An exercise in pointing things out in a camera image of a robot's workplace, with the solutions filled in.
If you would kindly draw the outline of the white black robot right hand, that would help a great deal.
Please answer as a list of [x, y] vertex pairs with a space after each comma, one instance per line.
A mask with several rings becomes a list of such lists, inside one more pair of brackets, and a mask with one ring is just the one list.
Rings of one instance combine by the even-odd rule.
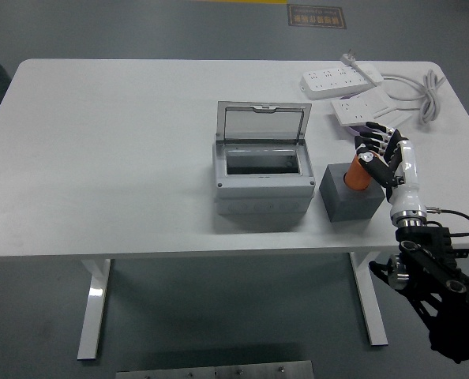
[[385, 189], [396, 227], [422, 226], [426, 207], [419, 199], [419, 180], [413, 144], [399, 130], [367, 122], [355, 137], [361, 167]]

